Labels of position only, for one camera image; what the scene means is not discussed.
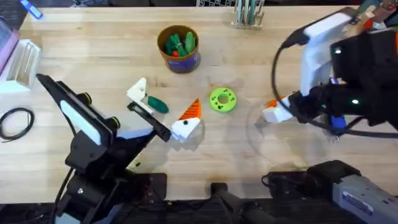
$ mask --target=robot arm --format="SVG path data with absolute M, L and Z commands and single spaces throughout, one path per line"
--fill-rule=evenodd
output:
M 394 75 L 398 72 L 396 32 L 390 29 L 362 32 L 329 48 L 330 61 L 324 61 L 322 66 L 332 66 L 333 77 L 320 67 L 307 73 L 302 70 L 302 88 L 282 102 L 290 111 L 308 119 L 321 114 L 336 118 L 349 114 L 363 116 L 370 126 L 388 121 L 398 129 L 395 116 L 398 108 L 391 101 L 398 95 L 398 78 Z M 273 123 L 292 117 L 275 102 L 270 102 L 263 113 Z

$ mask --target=white object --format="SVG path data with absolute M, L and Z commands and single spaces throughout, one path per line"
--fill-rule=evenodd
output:
M 78 126 L 95 144 L 99 146 L 102 144 L 100 132 L 94 128 L 93 125 L 82 117 L 82 115 L 65 100 L 62 100 L 60 105 L 62 113 L 70 119 L 72 124 Z
M 142 102 L 142 100 L 146 97 L 146 89 L 147 80 L 145 78 L 140 78 L 138 82 L 127 91 L 127 96 L 148 113 L 153 114 L 154 111 Z
M 302 58 L 300 92 L 303 96 L 307 96 L 314 86 L 328 83 L 331 74 L 330 45 L 341 40 L 343 28 L 351 19 L 339 12 L 304 30 L 310 40 Z
M 113 114 L 120 122 L 117 137 L 124 139 L 138 138 L 150 134 L 154 127 L 136 112 L 128 111 L 123 114 Z
M 0 93 L 29 91 L 36 77 L 41 49 L 29 39 L 15 46 L 0 75 Z
M 186 141 L 199 123 L 199 118 L 188 118 L 174 122 L 171 130 L 172 137 L 178 141 Z
M 282 102 L 286 106 L 290 106 L 289 96 L 283 98 Z M 266 119 L 266 121 L 268 121 L 270 123 L 281 123 L 281 122 L 286 121 L 286 120 L 288 120 L 288 119 L 293 117 L 292 114 L 289 113 L 279 103 L 277 103 L 277 106 L 275 106 L 275 107 L 270 107 L 270 108 L 264 109 L 262 111 L 262 113 L 264 114 L 264 118 Z

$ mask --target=wooden table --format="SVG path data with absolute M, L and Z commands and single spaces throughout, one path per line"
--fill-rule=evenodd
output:
M 74 91 L 87 91 L 107 115 L 131 113 L 126 90 L 140 77 L 149 94 L 164 100 L 170 113 L 158 118 L 167 126 L 199 98 L 202 125 L 185 144 L 153 140 L 144 150 L 139 172 L 165 172 L 167 198 L 205 198 L 212 182 L 227 182 L 240 197 L 269 193 L 260 178 L 270 170 L 292 170 L 340 159 L 358 168 L 390 193 L 398 194 L 397 141 L 344 136 L 329 143 L 322 131 L 294 119 L 266 124 L 261 110 L 273 98 L 272 58 L 294 29 L 340 7 L 266 7 L 261 31 L 228 26 L 227 7 L 212 8 L 62 8 L 42 9 L 40 21 L 27 16 L 23 38 L 39 44 L 39 72 L 62 80 Z M 188 75 L 166 68 L 157 50 L 159 32 L 183 24 L 200 37 L 200 66 Z M 299 87 L 300 53 L 282 53 L 279 90 Z M 238 96 L 234 111 L 219 114 L 208 106 L 210 91 L 228 86 Z M 67 173 L 64 160 L 72 133 L 65 118 L 39 82 L 30 93 L 0 96 L 0 112 L 32 108 L 36 121 L 20 140 L 0 144 L 0 203 L 52 202 Z M 9 122 L 9 128 L 25 125 Z M 359 129 L 370 129 L 360 124 Z M 385 124 L 373 131 L 393 131 Z

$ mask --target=green vegetable toy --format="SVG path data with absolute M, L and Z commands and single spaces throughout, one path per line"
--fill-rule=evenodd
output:
M 185 50 L 187 51 L 187 54 L 190 54 L 195 50 L 195 38 L 191 32 L 188 32 L 185 38 Z
M 179 57 L 187 56 L 187 52 L 185 51 L 184 46 L 181 44 L 178 34 L 172 35 L 170 40 L 173 42 L 175 48 L 177 48 Z

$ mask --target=black cable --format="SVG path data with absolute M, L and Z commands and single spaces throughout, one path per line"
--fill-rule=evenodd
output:
M 75 136 L 76 135 L 76 130 L 73 127 L 72 122 L 70 121 L 70 119 L 68 117 L 65 116 L 65 118 L 67 119 L 67 122 L 69 124 L 69 127 L 70 127 L 72 133 L 73 133 L 73 136 Z M 60 187 L 60 189 L 59 189 L 59 191 L 57 193 L 57 196 L 55 197 L 54 207 L 53 207 L 53 209 L 51 211 L 51 214 L 50 214 L 50 224 L 54 224 L 55 223 L 55 212 L 57 211 L 57 205 L 58 205 L 58 203 L 59 203 L 59 201 L 61 199 L 62 192 L 65 189 L 65 186 L 67 185 L 70 176 L 72 175 L 72 172 L 73 172 L 73 168 L 71 167 L 69 169 L 66 177 L 64 178 L 64 180 L 62 182 L 62 185 L 61 185 L 61 187 Z
M 398 138 L 398 134 L 397 133 L 377 133 L 377 132 L 370 132 L 370 131 L 358 131 L 358 130 L 351 130 L 351 129 L 344 129 L 344 128 L 336 128 L 324 123 L 320 123 L 318 121 L 314 121 L 304 115 L 302 115 L 300 112 L 298 111 L 293 111 L 290 110 L 289 107 L 281 100 L 279 92 L 277 91 L 277 87 L 276 87 L 276 65 L 280 56 L 280 53 L 286 48 L 286 46 L 288 46 L 289 44 L 286 44 L 286 42 L 284 42 L 278 49 L 278 51 L 275 54 L 274 60 L 272 62 L 272 71 L 271 71 L 271 88 L 272 88 L 272 92 L 274 94 L 274 96 L 276 97 L 276 100 L 278 101 L 278 103 L 280 105 L 282 105 L 283 108 L 285 108 L 285 110 L 287 110 L 289 113 L 291 113 L 293 116 L 301 119 L 302 121 L 304 121 L 305 123 L 309 123 L 312 124 L 318 128 L 323 128 L 328 130 L 329 132 L 337 132 L 337 133 L 341 133 L 341 134 L 352 134 L 355 136 L 365 136 L 365 137 L 374 137 L 374 138 Z
M 3 122 L 6 118 L 8 118 L 10 115 L 16 113 L 16 112 L 26 112 L 28 114 L 28 124 L 26 126 L 26 128 L 24 130 L 22 130 L 20 133 L 15 134 L 13 136 L 7 136 L 6 134 L 4 134 L 4 127 L 3 127 Z M 26 133 L 28 133 L 28 131 L 33 127 L 33 123 L 35 121 L 35 114 L 33 114 L 33 111 L 28 110 L 26 108 L 14 108 L 10 111 L 8 111 L 7 113 L 5 113 L 1 118 L 0 118 L 0 138 L 7 140 L 5 142 L 11 142 L 17 139 L 20 139 L 21 137 L 23 137 Z
M 42 219 L 44 217 L 46 217 L 46 215 L 39 215 L 38 217 L 32 218 L 30 220 L 26 220 L 26 221 L 22 221 L 22 222 L 16 222 L 16 223 L 5 223 L 5 224 L 26 224 L 26 223 L 30 223 L 30 222 L 33 222 L 33 221 L 40 220 L 40 219 Z

